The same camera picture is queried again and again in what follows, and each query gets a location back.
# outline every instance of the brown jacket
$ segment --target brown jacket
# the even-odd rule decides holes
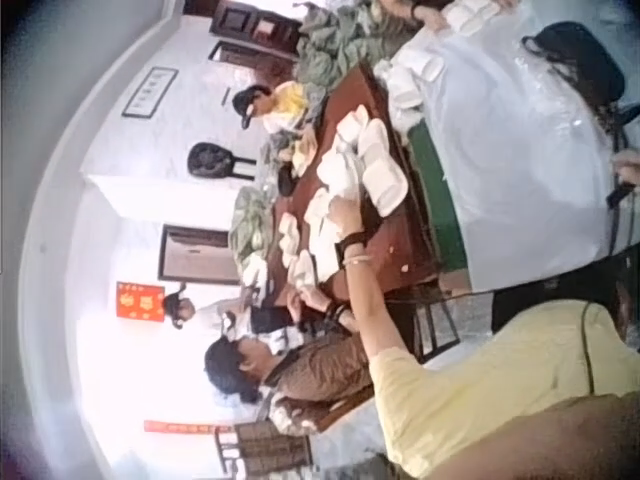
[[[640,479],[640,392],[568,400],[516,418],[428,478]]]
[[[334,403],[371,385],[360,335],[328,333],[289,352],[265,384],[295,400]]]

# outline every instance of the tiled floor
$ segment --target tiled floor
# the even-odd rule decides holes
[[[326,3],[348,1],[326,0]],[[625,99],[640,100],[640,25],[631,20],[623,0],[535,0],[534,8],[542,24],[577,20],[592,29],[626,74]],[[636,122],[634,129],[631,129],[631,137],[636,145],[640,145],[640,122]],[[463,343],[434,360],[430,367],[440,368],[459,361],[490,338],[490,306],[490,295],[452,302],[452,313]],[[434,314],[439,333],[446,335],[448,330],[438,307],[434,308]],[[629,341],[636,348],[640,346],[637,326],[630,332]],[[321,468],[353,464],[372,456],[373,452],[383,452],[382,431],[373,402],[350,414],[326,434],[314,437],[312,448],[314,460]]]

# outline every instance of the wooden table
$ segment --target wooden table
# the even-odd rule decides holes
[[[403,171],[411,179],[412,167],[393,133],[387,112],[386,93],[376,83],[370,70],[364,66],[353,69],[331,94],[325,110],[322,125],[317,132],[318,152],[307,171],[299,180],[291,198],[280,198],[276,202],[274,225],[277,227],[284,212],[289,212],[298,220],[301,233],[300,249],[309,246],[309,225],[304,214],[316,190],[323,186],[316,173],[322,155],[334,140],[336,125],[342,118],[359,105],[364,105],[371,118],[381,118],[390,133],[390,153]],[[437,277],[437,261],[429,237],[429,230],[423,208],[413,182],[403,203],[387,218],[381,220],[367,245],[367,253],[372,257],[382,290],[391,292],[434,280]],[[282,252],[277,247],[279,234],[274,238],[274,248],[268,259],[269,274],[274,291],[271,302],[283,305],[288,291],[287,272],[282,265]],[[348,300],[346,275],[340,270],[333,275],[322,289],[337,300]]]

